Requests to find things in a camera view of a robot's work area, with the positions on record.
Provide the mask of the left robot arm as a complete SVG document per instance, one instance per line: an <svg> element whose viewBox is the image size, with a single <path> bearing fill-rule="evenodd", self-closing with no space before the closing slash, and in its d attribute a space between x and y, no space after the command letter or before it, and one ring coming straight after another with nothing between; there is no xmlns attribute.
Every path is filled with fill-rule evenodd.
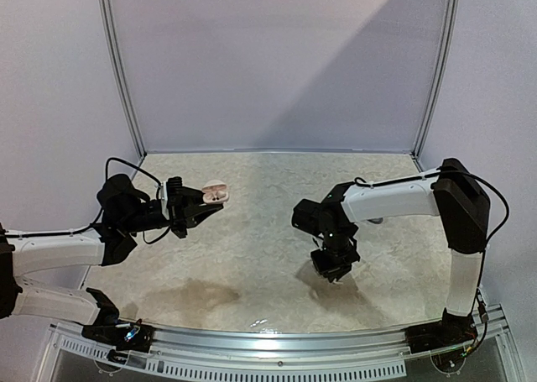
<svg viewBox="0 0 537 382"><path fill-rule="evenodd" d="M119 310L100 290L70 290L44 285L30 273L77 265L122 263L136 248L138 233L164 230L185 238L229 199L223 181L208 181L202 189L169 178L157 196L136 189L128 175L107 179L96 195L99 221L80 230L50 233L1 231L1 316L31 315L91 325L106 343L125 334Z"/></svg>

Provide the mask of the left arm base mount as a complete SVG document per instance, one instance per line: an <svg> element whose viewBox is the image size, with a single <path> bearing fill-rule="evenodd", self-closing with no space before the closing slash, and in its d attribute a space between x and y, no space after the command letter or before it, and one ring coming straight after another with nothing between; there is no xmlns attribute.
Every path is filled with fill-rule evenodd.
<svg viewBox="0 0 537 382"><path fill-rule="evenodd" d="M117 351L148 353L156 329L141 319L136 322L121 320L112 315L97 319L82 328L82 337L113 346Z"/></svg>

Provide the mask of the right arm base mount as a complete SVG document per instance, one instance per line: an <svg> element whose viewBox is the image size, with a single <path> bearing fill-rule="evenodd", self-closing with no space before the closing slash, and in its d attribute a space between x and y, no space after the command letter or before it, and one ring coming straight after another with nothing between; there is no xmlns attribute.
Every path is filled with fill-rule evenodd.
<svg viewBox="0 0 537 382"><path fill-rule="evenodd" d="M459 317L444 310L439 321L406 327L404 335L411 353L423 353L473 341L477 328L472 315Z"/></svg>

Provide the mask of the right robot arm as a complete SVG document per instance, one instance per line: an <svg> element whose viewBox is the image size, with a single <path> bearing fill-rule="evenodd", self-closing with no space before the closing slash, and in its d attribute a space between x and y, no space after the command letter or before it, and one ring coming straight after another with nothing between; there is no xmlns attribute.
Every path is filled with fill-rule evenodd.
<svg viewBox="0 0 537 382"><path fill-rule="evenodd" d="M436 218L451 251L446 317L434 338L453 344L467 329L488 246L491 199L484 185L460 160L448 158L432 170L387 181L358 179L333 186L321 201L303 199L292 210L293 228L320 241L310 259L330 282L351 272L361 257L360 224L374 219Z"/></svg>

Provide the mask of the white round case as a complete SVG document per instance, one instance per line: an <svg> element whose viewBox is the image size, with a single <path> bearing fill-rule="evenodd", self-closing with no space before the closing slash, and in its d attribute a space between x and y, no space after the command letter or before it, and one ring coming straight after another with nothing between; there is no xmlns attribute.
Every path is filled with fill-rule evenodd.
<svg viewBox="0 0 537 382"><path fill-rule="evenodd" d="M201 189L204 193L203 200L205 204L223 204L229 200L227 184L219 180L208 181ZM211 195L218 195L218 201L211 201Z"/></svg>

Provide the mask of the blue earbud charging case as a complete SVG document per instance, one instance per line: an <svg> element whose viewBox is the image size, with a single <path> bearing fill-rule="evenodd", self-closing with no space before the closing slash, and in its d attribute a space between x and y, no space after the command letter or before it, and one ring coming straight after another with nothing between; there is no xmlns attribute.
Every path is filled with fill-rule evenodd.
<svg viewBox="0 0 537 382"><path fill-rule="evenodd" d="M379 224L382 224L384 221L384 219L382 217L380 218L372 218L372 219L368 219L368 222L372 223L372 224L376 224L376 225L379 225Z"/></svg>

